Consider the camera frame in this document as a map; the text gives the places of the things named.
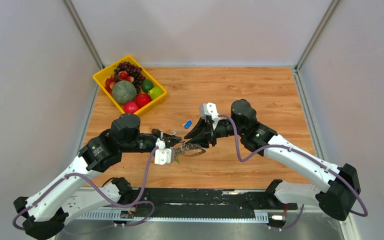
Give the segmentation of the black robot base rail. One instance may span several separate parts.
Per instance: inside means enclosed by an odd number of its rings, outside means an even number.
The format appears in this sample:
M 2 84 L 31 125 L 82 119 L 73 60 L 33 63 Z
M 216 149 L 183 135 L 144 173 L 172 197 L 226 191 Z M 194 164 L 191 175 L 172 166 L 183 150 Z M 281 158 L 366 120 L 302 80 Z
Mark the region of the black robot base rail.
M 256 210 L 298 209 L 272 193 L 250 189 L 146 188 L 140 202 L 130 209 L 134 217 L 251 219 Z

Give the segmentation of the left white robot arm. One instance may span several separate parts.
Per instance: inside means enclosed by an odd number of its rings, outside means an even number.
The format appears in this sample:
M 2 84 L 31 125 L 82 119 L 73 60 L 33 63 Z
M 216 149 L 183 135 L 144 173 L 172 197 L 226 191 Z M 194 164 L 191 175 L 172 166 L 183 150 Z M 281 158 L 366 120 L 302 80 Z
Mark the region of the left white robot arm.
M 85 184 L 111 166 L 119 163 L 123 153 L 148 153 L 150 159 L 167 164 L 174 159 L 174 147 L 181 138 L 158 129 L 141 133 L 140 118 L 131 113 L 122 114 L 109 129 L 93 137 L 79 150 L 71 164 L 51 183 L 30 197 L 14 201 L 16 217 L 24 217 L 22 225 L 13 219 L 18 230 L 37 240 L 47 240 L 77 217 L 104 206 L 130 209 L 143 204 L 140 188 L 134 194 L 131 185 L 123 178 L 115 178 L 104 187 L 92 186 L 92 191 L 78 194 Z

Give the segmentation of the silver keyring bunch with keys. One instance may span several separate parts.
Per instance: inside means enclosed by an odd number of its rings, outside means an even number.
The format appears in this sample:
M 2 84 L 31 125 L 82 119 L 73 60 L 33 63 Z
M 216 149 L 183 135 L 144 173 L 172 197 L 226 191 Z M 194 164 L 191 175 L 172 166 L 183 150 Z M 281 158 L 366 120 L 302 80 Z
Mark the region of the silver keyring bunch with keys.
M 174 149 L 174 161 L 179 164 L 179 156 L 191 158 L 203 155 L 204 153 L 206 153 L 206 150 L 199 144 L 182 142 L 179 147 Z

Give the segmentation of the silver key with blue tag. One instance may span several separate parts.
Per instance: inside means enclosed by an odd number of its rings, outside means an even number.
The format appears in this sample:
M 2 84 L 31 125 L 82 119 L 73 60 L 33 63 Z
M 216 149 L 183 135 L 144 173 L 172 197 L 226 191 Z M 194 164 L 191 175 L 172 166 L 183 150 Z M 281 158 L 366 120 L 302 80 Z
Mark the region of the silver key with blue tag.
M 184 127 L 184 129 L 189 129 L 192 125 L 192 120 L 189 119 L 186 123 L 184 123 L 182 126 Z

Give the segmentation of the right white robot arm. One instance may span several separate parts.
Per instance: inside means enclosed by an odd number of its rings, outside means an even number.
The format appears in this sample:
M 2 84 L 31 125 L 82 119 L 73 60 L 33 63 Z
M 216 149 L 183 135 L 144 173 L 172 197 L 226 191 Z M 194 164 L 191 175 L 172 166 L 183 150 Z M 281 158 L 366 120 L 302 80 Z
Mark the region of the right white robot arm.
M 270 208 L 278 209 L 283 204 L 314 206 L 339 221 L 345 221 L 349 214 L 368 216 L 354 166 L 348 163 L 338 166 L 292 144 L 259 122 L 256 110 L 245 99 L 231 104 L 230 115 L 218 113 L 212 102 L 202 104 L 199 111 L 199 121 L 185 135 L 187 143 L 208 149 L 214 147 L 219 138 L 233 136 L 240 162 L 260 155 L 289 167 L 310 181 L 304 184 L 273 180 L 265 195 Z

